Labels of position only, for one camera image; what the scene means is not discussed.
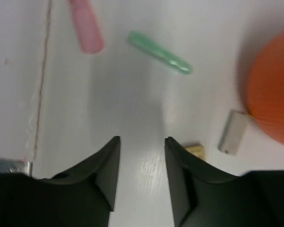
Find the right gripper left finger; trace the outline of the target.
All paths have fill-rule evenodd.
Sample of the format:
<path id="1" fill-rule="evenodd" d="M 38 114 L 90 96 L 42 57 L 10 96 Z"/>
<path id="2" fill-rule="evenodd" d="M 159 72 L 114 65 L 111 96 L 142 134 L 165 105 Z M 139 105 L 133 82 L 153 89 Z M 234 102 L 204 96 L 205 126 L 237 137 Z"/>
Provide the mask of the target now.
<path id="1" fill-rule="evenodd" d="M 106 227 L 115 207 L 120 137 L 50 179 L 0 173 L 0 227 Z"/>

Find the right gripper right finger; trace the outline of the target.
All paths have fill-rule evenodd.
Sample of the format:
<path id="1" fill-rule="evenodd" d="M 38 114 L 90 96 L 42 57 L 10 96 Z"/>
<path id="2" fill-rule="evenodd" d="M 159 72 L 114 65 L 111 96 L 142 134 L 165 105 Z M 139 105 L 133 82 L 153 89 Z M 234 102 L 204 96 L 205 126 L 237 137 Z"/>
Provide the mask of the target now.
<path id="1" fill-rule="evenodd" d="M 226 173 L 165 139 L 177 227 L 284 227 L 284 170 Z"/>

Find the green highlighter pen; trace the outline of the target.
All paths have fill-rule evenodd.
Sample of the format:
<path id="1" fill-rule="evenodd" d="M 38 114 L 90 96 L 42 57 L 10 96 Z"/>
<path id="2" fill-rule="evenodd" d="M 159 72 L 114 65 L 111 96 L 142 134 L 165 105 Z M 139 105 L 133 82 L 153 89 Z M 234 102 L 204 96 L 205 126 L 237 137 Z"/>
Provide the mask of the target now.
<path id="1" fill-rule="evenodd" d="M 192 66 L 186 60 L 162 47 L 142 32 L 131 31 L 128 34 L 128 42 L 135 48 L 138 48 L 184 75 L 189 75 L 193 71 Z"/>

